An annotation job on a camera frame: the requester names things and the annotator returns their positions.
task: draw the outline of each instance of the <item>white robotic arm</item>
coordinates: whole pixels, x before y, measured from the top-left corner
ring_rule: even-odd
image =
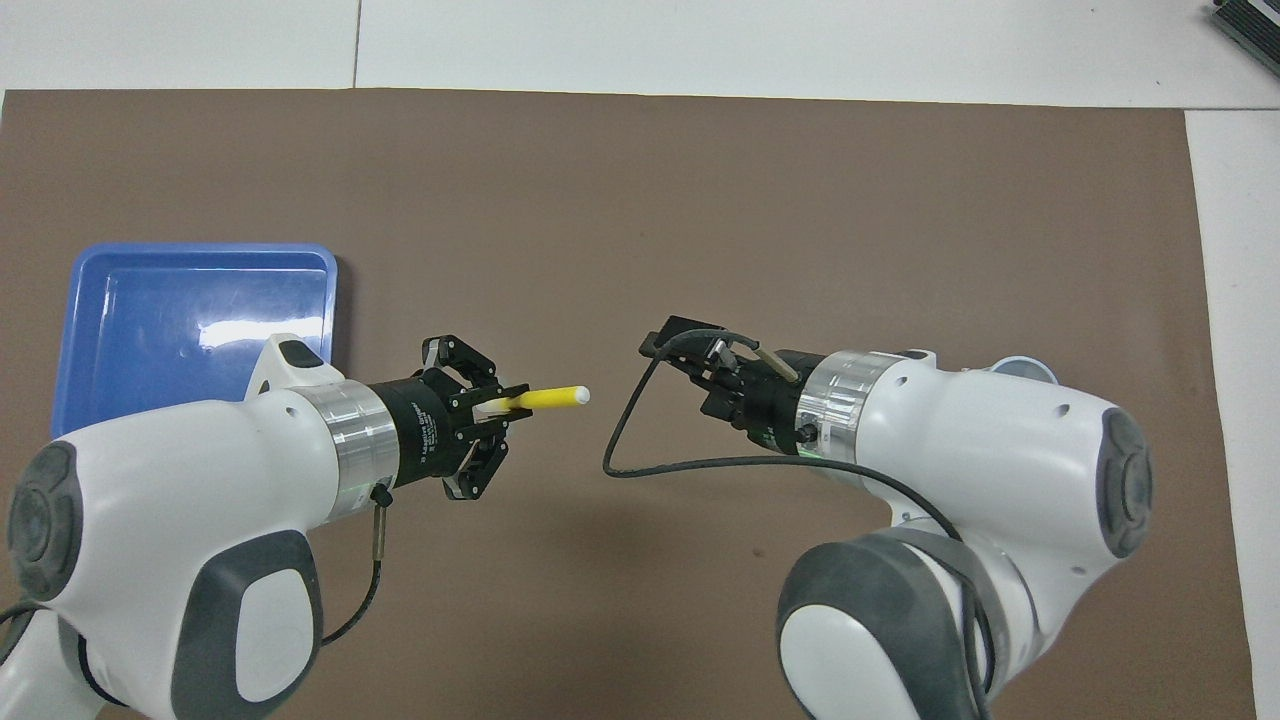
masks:
[[[758,360],[740,357],[748,342]],[[1151,462],[1120,407],[1014,357],[947,373],[931,352],[768,352],[672,316],[641,354],[707,391],[701,411],[886,500],[892,527],[805,553],[777,616],[792,692],[819,720],[984,717],[1080,596],[1142,543]]]
[[[0,646],[0,720],[92,717],[104,700],[157,720],[278,707],[323,644],[306,533],[424,477],[479,497],[508,424],[531,415],[474,411],[529,386],[499,386],[461,340],[430,338],[422,355],[413,377],[366,386],[273,336],[243,402],[165,407],[45,446],[9,514],[18,579],[42,610]]]

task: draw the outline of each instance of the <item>brown mat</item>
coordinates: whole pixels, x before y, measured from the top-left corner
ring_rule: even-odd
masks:
[[[452,332],[512,382],[593,389],[524,423],[480,502],[436,480],[398,493],[378,601],[279,717],[801,717],[777,589],[805,548],[887,511],[799,469],[602,475],[635,348],[671,313],[809,351],[929,347],[947,369],[1029,354],[1126,406],[1155,446],[1155,530],[996,714],[1253,716],[1178,111],[376,90],[5,102],[5,495],[46,441],[68,272],[96,242],[320,242],[343,261],[349,375],[402,377],[422,337]],[[660,380],[620,464],[754,450]],[[330,628],[364,593],[369,532],[314,533]],[[0,589],[17,594],[8,569]]]

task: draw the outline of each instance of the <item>blue tray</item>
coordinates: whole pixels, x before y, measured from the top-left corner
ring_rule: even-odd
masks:
[[[72,270],[52,437],[196,400],[241,400],[266,337],[330,357],[338,264],[319,245],[108,243]]]

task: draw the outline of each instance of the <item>yellow cylindrical object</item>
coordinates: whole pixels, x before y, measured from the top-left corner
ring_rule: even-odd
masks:
[[[531,389],[516,397],[499,397],[476,406],[481,413],[507,413],[511,410],[545,410],[549,407],[573,407],[586,405],[591,391],[584,386]]]

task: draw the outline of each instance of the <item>white tile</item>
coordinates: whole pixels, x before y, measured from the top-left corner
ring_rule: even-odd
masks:
[[[1280,111],[1187,113],[1258,717],[1280,719]]]
[[[0,1],[0,87],[351,87],[357,0]]]
[[[365,0],[360,87],[1277,108],[1208,0]]]

